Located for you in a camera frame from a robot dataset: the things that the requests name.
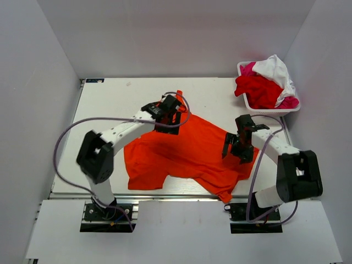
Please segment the orange t-shirt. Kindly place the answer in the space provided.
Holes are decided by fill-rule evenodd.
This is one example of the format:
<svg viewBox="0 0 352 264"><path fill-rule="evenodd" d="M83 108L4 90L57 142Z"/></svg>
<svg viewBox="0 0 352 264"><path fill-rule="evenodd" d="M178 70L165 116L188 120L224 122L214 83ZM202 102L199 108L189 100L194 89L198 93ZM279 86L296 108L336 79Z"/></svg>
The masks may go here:
<svg viewBox="0 0 352 264"><path fill-rule="evenodd" d="M224 203L240 180L247 180L254 163L241 163L231 154L222 156L226 131L181 107L186 123L177 135L156 131L124 147L128 189L156 190L167 176L190 178Z"/></svg>

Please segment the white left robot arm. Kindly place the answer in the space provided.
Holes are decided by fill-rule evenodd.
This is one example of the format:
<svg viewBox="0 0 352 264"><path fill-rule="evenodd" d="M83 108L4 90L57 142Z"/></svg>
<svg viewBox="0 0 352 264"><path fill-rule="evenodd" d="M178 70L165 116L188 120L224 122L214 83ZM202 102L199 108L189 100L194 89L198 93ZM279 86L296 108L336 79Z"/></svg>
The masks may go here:
<svg viewBox="0 0 352 264"><path fill-rule="evenodd" d="M167 93L158 102L144 105L130 119L103 132L86 133L76 163L86 175L92 200L98 204L97 213L103 219L116 214L116 199L112 193L110 176L114 171L114 157L126 145L140 136L156 131L178 134L181 108L184 106L179 93Z"/></svg>

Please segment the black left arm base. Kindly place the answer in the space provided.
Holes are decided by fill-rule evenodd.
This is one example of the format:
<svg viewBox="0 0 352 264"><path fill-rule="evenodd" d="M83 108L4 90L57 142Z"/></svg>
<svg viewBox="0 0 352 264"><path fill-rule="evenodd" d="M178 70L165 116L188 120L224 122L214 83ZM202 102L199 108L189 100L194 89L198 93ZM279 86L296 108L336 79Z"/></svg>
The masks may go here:
<svg viewBox="0 0 352 264"><path fill-rule="evenodd" d="M81 233L132 233L133 230L125 215L131 221L133 228L136 226L137 205L132 203L116 204L124 213L115 208L100 209L93 202L86 203L82 214Z"/></svg>

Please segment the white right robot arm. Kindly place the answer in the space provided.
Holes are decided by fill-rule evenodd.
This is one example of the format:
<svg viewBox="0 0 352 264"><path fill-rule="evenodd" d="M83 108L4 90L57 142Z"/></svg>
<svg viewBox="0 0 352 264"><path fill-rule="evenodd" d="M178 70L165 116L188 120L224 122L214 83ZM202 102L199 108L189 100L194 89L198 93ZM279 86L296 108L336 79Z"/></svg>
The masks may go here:
<svg viewBox="0 0 352 264"><path fill-rule="evenodd" d="M222 156L231 153L246 164L254 160L254 150L259 149L258 162L266 155L277 166L274 186L260 191L250 187L247 205L252 218L263 218L270 207L322 195L318 159L313 151L289 145L267 125L256 124L249 114L237 117L235 123L238 131L226 134Z"/></svg>

